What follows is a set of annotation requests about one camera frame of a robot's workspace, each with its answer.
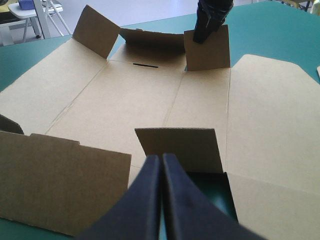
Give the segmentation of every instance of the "table surface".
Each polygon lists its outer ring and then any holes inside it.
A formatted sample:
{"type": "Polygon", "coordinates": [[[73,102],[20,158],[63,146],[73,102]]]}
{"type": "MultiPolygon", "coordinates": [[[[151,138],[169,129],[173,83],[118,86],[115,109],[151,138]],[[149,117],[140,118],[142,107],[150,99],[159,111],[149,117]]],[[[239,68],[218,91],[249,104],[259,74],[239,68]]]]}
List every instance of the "table surface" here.
{"type": "MultiPolygon", "coordinates": [[[[61,4],[55,4],[56,10],[58,12],[62,12],[64,9],[62,8],[61,4]]],[[[18,19],[27,19],[37,16],[36,10],[21,10],[19,3],[12,3],[8,5],[8,8],[10,12],[15,15],[18,19]]],[[[54,13],[55,10],[53,8],[49,8],[49,13],[54,13]]]]}
{"type": "MultiPolygon", "coordinates": [[[[125,28],[183,33],[193,29],[195,22],[196,15],[191,14],[128,25],[125,28]]],[[[266,1],[234,7],[226,23],[229,25],[232,66],[245,54],[264,56],[298,64],[320,83],[317,73],[317,67],[320,66],[320,48],[315,46],[320,42],[320,17],[278,2],[266,1]]],[[[0,91],[68,39],[70,36],[0,47],[0,91]]],[[[124,40],[119,37],[111,54],[123,43],[124,40]]],[[[212,203],[235,218],[231,193],[225,183],[212,175],[197,174],[191,177],[212,203]]],[[[0,219],[0,239],[69,238],[51,231],[0,219]]],[[[161,225],[160,239],[165,239],[163,225],[161,225]]]]}

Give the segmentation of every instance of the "crease line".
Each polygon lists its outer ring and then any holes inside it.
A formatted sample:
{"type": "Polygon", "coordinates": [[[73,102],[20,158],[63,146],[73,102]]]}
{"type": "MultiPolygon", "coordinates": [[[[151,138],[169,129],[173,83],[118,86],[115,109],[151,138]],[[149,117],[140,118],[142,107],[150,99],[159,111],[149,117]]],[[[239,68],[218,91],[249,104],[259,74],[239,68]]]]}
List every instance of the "crease line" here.
{"type": "Polygon", "coordinates": [[[179,92],[179,90],[180,90],[180,87],[181,87],[181,84],[182,84],[182,81],[183,81],[184,77],[185,77],[185,72],[182,73],[181,80],[180,80],[180,83],[179,83],[179,87],[178,87],[178,89],[176,90],[176,94],[175,94],[175,96],[174,96],[174,100],[173,100],[173,102],[172,102],[171,108],[169,109],[169,111],[167,112],[167,114],[166,114],[166,116],[165,116],[165,118],[164,118],[164,120],[163,120],[162,127],[166,127],[166,125],[168,124],[169,117],[170,117],[171,112],[172,112],[172,109],[174,108],[174,105],[175,105],[175,103],[176,103],[177,96],[178,96],[178,92],[179,92]]]}
{"type": "Polygon", "coordinates": [[[228,171],[228,129],[229,129],[229,102],[230,102],[230,88],[231,88],[231,67],[229,69],[229,86],[228,86],[228,97],[226,104],[226,133],[225,133],[225,172],[228,171]]]}
{"type": "Polygon", "coordinates": [[[108,66],[108,63],[105,64],[93,77],[92,79],[84,86],[84,88],[72,99],[72,101],[67,104],[60,112],[59,114],[54,118],[54,120],[51,122],[50,127],[47,129],[47,131],[44,133],[45,135],[48,134],[48,132],[54,127],[54,125],[69,111],[70,107],[74,104],[75,100],[80,96],[80,94],[88,87],[88,85],[96,78],[96,76],[102,72],[106,67],[108,66]]]}

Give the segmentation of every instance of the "cardboard panel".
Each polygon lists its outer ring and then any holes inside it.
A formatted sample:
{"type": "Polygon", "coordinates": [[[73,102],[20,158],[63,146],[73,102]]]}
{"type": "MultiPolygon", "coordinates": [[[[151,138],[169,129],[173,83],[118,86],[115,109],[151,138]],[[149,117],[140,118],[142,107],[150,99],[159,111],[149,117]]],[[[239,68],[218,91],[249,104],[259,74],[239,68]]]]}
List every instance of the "cardboard panel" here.
{"type": "Polygon", "coordinates": [[[14,133],[14,134],[24,134],[20,125],[5,116],[0,114],[0,131],[14,133]]]}
{"type": "Polygon", "coordinates": [[[186,54],[184,52],[146,48],[139,45],[124,44],[120,46],[110,60],[179,71],[183,71],[186,68],[186,54]]]}
{"type": "Polygon", "coordinates": [[[135,128],[164,126],[181,79],[167,68],[109,61],[48,134],[132,154],[141,167],[146,156],[135,128]]]}
{"type": "Polygon", "coordinates": [[[127,45],[184,52],[184,35],[122,28],[120,35],[127,45]]]}
{"type": "Polygon", "coordinates": [[[269,240],[318,240],[320,195],[229,174],[240,224],[269,240]]]}
{"type": "Polygon", "coordinates": [[[105,66],[105,59],[70,39],[0,92],[0,113],[25,134],[44,134],[105,66]]]}
{"type": "Polygon", "coordinates": [[[242,57],[231,70],[227,171],[320,194],[319,103],[299,66],[242,57]]]}
{"type": "Polygon", "coordinates": [[[119,32],[119,26],[86,5],[75,27],[73,38],[106,59],[119,32]]]}
{"type": "Polygon", "coordinates": [[[169,128],[215,129],[223,169],[227,150],[230,69],[188,71],[165,124],[169,128]]]}
{"type": "Polygon", "coordinates": [[[194,30],[184,32],[184,47],[188,71],[230,68],[228,25],[222,25],[203,44],[193,41],[194,30]]]}
{"type": "Polygon", "coordinates": [[[0,131],[0,217],[77,235],[127,190],[131,156],[0,131]]]}
{"type": "Polygon", "coordinates": [[[135,130],[145,154],[175,154],[187,172],[223,173],[214,129],[140,128],[135,130]]]}

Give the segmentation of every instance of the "blue object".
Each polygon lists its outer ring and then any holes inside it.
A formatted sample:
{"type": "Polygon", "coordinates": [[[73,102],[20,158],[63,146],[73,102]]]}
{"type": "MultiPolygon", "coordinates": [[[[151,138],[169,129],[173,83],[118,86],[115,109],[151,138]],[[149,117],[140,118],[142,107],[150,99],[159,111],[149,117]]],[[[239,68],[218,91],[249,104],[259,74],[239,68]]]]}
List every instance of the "blue object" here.
{"type": "Polygon", "coordinates": [[[33,0],[18,0],[21,10],[32,10],[35,9],[33,0]]]}

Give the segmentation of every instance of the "dark slot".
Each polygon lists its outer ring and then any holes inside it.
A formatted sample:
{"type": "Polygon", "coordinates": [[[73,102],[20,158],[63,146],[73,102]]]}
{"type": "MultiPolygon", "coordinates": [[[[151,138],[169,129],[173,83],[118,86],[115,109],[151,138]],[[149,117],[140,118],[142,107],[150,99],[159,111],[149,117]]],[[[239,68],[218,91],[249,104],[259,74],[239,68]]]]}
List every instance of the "dark slot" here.
{"type": "Polygon", "coordinates": [[[143,67],[149,67],[149,68],[158,68],[158,66],[152,66],[152,65],[146,65],[146,64],[140,64],[140,63],[134,63],[133,65],[143,66],[143,67]]]}

